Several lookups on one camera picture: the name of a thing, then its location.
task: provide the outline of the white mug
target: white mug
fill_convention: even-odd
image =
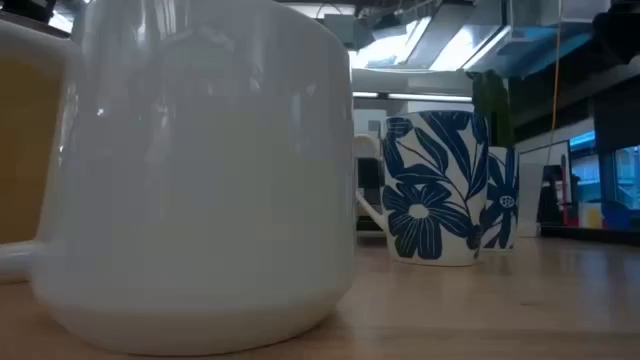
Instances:
[[[0,247],[98,346],[201,355],[299,334],[351,285],[349,58],[271,1],[96,0],[71,40],[0,21],[0,56],[66,64],[36,241]]]
[[[377,140],[366,135],[356,141]],[[466,111],[423,111],[387,120],[382,213],[356,193],[385,230],[394,260],[468,266],[478,256],[487,200],[489,132]]]

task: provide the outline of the ceiling light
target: ceiling light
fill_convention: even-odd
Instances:
[[[374,98],[378,97],[378,93],[354,91],[353,92],[353,97],[355,97],[355,98],[363,98],[363,99],[374,99]]]
[[[419,95],[419,94],[389,94],[391,100],[415,100],[415,101],[442,101],[442,102],[463,102],[470,103],[470,96],[452,95]]]
[[[396,64],[404,64],[407,62],[407,59],[416,48],[416,45],[418,45],[418,41],[420,41],[424,32],[427,31],[427,26],[429,26],[430,22],[431,17],[426,17],[420,19],[420,21],[418,21],[415,26],[412,26],[411,29],[409,29],[409,26],[407,25],[409,37],[405,42],[404,48],[400,50],[396,56]]]
[[[73,22],[67,20],[64,16],[60,15],[57,11],[53,11],[53,16],[49,20],[49,25],[53,26],[56,29],[60,29],[62,31],[66,31],[68,33],[71,32],[73,28]]]
[[[473,56],[473,34],[463,26],[442,49],[429,70],[455,71],[469,61],[471,56]]]
[[[324,19],[327,14],[353,15],[356,12],[355,5],[347,4],[290,3],[286,5],[312,19]]]
[[[502,40],[505,36],[507,36],[509,32],[511,32],[510,25],[507,25],[504,28],[502,28],[502,30],[500,30],[500,32],[487,45],[485,45],[482,49],[480,49],[480,51],[478,51],[474,56],[472,56],[471,59],[469,59],[462,66],[462,68],[465,70],[469,70],[471,67],[473,67],[473,65],[475,65],[478,61],[480,61],[480,59],[485,57],[485,55],[487,55],[487,53],[489,53],[491,49],[493,49],[496,45],[498,45],[500,40]]]
[[[404,34],[380,38],[357,53],[350,54],[352,68],[393,66],[406,62],[430,21],[429,17],[412,21],[404,26]]]

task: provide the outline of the wooden table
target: wooden table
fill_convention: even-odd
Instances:
[[[220,358],[640,359],[638,249],[522,239],[512,256],[434,268],[360,247],[357,264],[353,289],[316,329]],[[0,359],[128,358],[66,333],[27,285],[0,286]]]

